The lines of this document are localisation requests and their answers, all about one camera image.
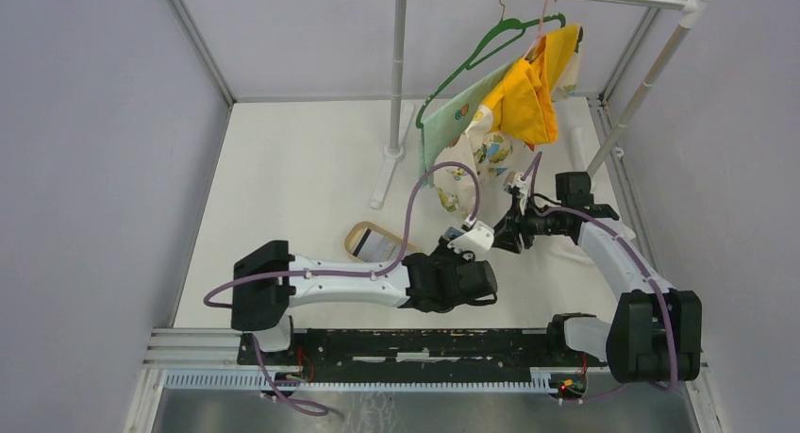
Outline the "beige oval card tray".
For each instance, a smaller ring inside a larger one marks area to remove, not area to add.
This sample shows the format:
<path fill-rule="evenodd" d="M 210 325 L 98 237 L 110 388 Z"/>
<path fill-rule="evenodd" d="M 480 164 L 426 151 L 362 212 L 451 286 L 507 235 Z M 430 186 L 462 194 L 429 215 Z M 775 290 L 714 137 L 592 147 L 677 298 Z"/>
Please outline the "beige oval card tray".
<path fill-rule="evenodd" d="M 350 258 L 390 266 L 400 255 L 403 239 L 374 223 L 356 223 L 346 234 L 343 247 Z"/>

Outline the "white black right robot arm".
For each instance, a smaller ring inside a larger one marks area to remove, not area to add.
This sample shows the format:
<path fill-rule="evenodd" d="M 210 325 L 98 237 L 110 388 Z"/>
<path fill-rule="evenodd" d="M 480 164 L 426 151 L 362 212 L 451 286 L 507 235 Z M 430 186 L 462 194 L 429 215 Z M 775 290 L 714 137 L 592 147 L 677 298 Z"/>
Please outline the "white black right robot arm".
<path fill-rule="evenodd" d="M 694 380 L 701 369 L 700 298 L 677 290 L 646 261 L 614 208 L 595 201 L 587 173 L 560 173 L 555 181 L 556 204 L 538 206 L 534 176 L 508 175 L 511 204 L 494 228 L 494 245 L 519 254 L 539 236 L 568 237 L 604 277 L 617 306 L 610 322 L 586 313 L 555 316 L 544 341 L 547 357 L 568 365 L 585 353 L 605 362 L 622 384 Z"/>

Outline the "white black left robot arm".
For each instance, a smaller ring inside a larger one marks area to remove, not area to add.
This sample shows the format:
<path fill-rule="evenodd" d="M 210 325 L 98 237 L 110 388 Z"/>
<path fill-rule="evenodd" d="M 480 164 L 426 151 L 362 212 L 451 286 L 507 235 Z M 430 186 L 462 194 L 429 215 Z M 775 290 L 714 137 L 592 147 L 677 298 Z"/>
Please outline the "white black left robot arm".
<path fill-rule="evenodd" d="M 365 303 L 447 313 L 497 301 L 490 263 L 466 259 L 443 245 L 399 262 L 330 263 L 292 254 L 287 241 L 269 241 L 237 261 L 233 276 L 232 328 L 255 334 L 262 355 L 278 365 L 296 352 L 290 308 Z"/>

